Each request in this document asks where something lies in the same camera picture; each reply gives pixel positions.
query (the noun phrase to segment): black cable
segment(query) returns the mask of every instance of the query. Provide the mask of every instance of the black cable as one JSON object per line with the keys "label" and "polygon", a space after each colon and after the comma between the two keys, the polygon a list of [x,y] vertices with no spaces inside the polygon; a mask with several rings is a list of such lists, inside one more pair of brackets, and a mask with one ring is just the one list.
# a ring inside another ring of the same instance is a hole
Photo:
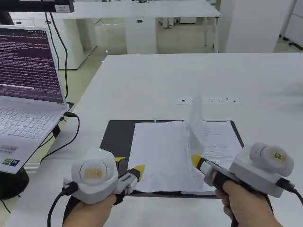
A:
{"label": "black cable", "polygon": [[59,55],[58,55],[55,43],[53,42],[53,34],[52,34],[51,26],[49,25],[50,21],[48,20],[47,13],[45,13],[45,19],[46,19],[46,23],[47,23],[48,29],[50,31],[50,34],[51,34],[51,40],[52,40],[53,48],[55,49],[55,53],[56,53],[56,56],[57,56],[58,70],[59,70],[59,63],[60,63]]}
{"label": "black cable", "polygon": [[4,201],[1,200],[1,202],[3,203],[3,205],[4,205],[5,209],[7,210],[7,212],[10,213],[10,210],[9,210],[8,207],[5,205]]}
{"label": "black cable", "polygon": [[45,156],[41,159],[40,163],[41,163],[46,157],[52,155],[53,153],[57,152],[58,150],[61,150],[62,148],[64,148],[64,147],[70,145],[70,144],[76,139],[76,137],[78,136],[79,129],[80,129],[80,118],[79,118],[76,114],[70,113],[70,112],[65,113],[64,116],[67,116],[67,117],[76,117],[76,118],[78,119],[78,128],[77,128],[77,132],[76,132],[74,138],[73,138],[70,142],[68,142],[67,144],[63,145],[62,147],[59,147],[58,149],[56,149],[56,150],[52,151],[51,153],[45,155]]}
{"label": "black cable", "polygon": [[55,20],[54,20],[54,18],[53,18],[53,14],[52,14],[52,13],[49,13],[49,14],[51,15],[51,19],[52,19],[53,26],[54,26],[54,28],[55,28],[55,30],[56,30],[56,33],[57,33],[57,35],[58,35],[58,37],[59,37],[59,39],[60,39],[60,42],[62,43],[62,46],[63,46],[64,50],[65,50],[65,68],[64,68],[64,72],[65,72],[65,87],[66,87],[66,95],[65,95],[65,98],[67,98],[67,96],[68,96],[68,83],[67,83],[67,59],[68,59],[68,53],[67,53],[66,46],[64,45],[64,42],[63,42],[63,40],[62,40],[62,38],[61,38],[61,36],[60,36],[60,33],[59,33],[58,29],[57,29]]}
{"label": "black cable", "polygon": [[289,180],[285,178],[280,178],[277,182],[276,185],[279,186],[280,188],[283,188],[284,190],[294,193],[298,196],[301,204],[303,205],[303,198],[302,195],[294,188],[294,184],[291,183]]}
{"label": "black cable", "polygon": [[52,218],[52,213],[53,213],[53,210],[57,204],[57,202],[59,201],[59,199],[64,196],[64,193],[63,192],[60,192],[60,194],[56,197],[56,199],[53,201],[53,204],[48,212],[48,215],[47,215],[47,227],[51,227],[51,218]]}
{"label": "black cable", "polygon": [[47,144],[49,141],[51,141],[52,138],[53,138],[53,135],[52,135],[51,138],[49,138],[45,143],[41,144],[41,145],[38,147],[38,149],[41,148],[41,147],[43,147],[43,146],[44,146],[45,144]]}
{"label": "black cable", "polygon": [[296,189],[294,189],[292,191],[292,193],[294,193],[294,194],[296,194],[298,196],[299,200],[301,201],[301,203],[303,205],[303,197],[302,197],[302,195]]}
{"label": "black cable", "polygon": [[73,194],[74,192],[76,192],[77,190],[79,189],[79,186],[77,183],[75,183],[74,181],[72,182],[69,182],[67,185],[65,185],[63,188],[62,188],[62,191],[59,193],[59,195],[56,197],[56,199],[53,201],[53,204],[48,212],[48,215],[47,215],[47,227],[51,227],[51,218],[52,218],[52,213],[53,213],[53,210],[57,204],[57,202],[59,201],[59,199],[64,196],[64,195],[71,195]]}

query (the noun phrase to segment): clipboard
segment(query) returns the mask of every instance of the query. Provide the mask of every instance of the clipboard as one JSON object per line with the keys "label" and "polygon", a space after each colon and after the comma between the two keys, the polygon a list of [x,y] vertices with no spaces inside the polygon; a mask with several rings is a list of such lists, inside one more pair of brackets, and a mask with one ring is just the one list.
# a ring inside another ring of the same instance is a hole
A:
{"label": "clipboard", "polygon": [[[111,120],[108,122],[106,131],[100,148],[110,151],[115,157],[126,157],[119,163],[118,173],[123,175],[127,171],[128,159],[130,156],[134,129],[136,123],[143,122],[171,122],[175,120]],[[239,140],[239,143],[244,147],[244,143],[233,121],[208,121],[208,122],[230,122],[232,128]],[[194,195],[182,194],[181,192],[153,192],[145,193],[133,191],[129,196],[144,196],[144,197],[177,197],[177,198],[216,198],[215,195]]]}

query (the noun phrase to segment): paper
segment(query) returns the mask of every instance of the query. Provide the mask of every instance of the paper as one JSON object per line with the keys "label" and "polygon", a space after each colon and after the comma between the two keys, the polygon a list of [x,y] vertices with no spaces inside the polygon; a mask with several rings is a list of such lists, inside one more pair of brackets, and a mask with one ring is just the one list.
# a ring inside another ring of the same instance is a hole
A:
{"label": "paper", "polygon": [[182,121],[137,123],[128,168],[146,165],[136,190],[190,190],[185,131]]}
{"label": "paper", "polygon": [[192,154],[229,168],[241,145],[230,122],[203,122],[197,95],[188,122],[137,123],[128,168],[145,165],[136,190],[141,192],[214,192],[192,165]]}
{"label": "paper", "polygon": [[[231,122],[203,122],[203,148],[204,158],[226,169],[230,168],[234,158],[242,150]],[[214,190],[215,187],[204,184],[201,190],[192,191],[192,194],[208,194],[203,192]]]}
{"label": "paper", "polygon": [[202,156],[203,153],[203,126],[202,126],[202,102],[200,94],[197,94],[193,102],[190,119],[190,147],[192,155]]}

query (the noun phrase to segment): desk drawer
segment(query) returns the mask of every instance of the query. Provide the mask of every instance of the desk drawer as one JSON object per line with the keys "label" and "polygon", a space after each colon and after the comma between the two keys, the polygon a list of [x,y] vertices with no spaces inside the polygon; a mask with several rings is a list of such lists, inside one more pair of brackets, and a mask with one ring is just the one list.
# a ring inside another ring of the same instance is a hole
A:
{"label": "desk drawer", "polygon": [[285,37],[303,46],[303,18],[292,15],[285,32]]}
{"label": "desk drawer", "polygon": [[[51,31],[55,31],[55,27],[53,26],[53,23],[52,23],[50,18],[48,19],[48,21],[49,21],[49,25],[51,27]],[[67,30],[63,20],[55,20],[55,23],[56,23],[57,29],[59,31],[66,31]],[[34,24],[37,27],[47,27],[46,20],[44,20],[44,19],[34,19]]]}
{"label": "desk drawer", "polygon": [[129,30],[156,30],[156,18],[125,18],[125,29]]}
{"label": "desk drawer", "polygon": [[28,27],[34,27],[35,24],[33,20],[13,20],[14,25],[16,26],[28,26]]}

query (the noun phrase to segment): human hand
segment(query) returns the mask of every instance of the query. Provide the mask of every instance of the human hand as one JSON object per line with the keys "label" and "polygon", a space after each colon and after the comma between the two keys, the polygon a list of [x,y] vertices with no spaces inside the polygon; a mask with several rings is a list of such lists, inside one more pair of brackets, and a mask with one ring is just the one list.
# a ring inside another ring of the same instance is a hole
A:
{"label": "human hand", "polygon": [[108,220],[115,202],[114,194],[92,205],[80,202],[70,212],[63,227],[102,227]]}
{"label": "human hand", "polygon": [[282,227],[264,196],[252,194],[232,181],[225,182],[223,190],[228,195],[216,189],[216,196],[222,200],[224,213],[231,219],[234,215],[239,227]]}

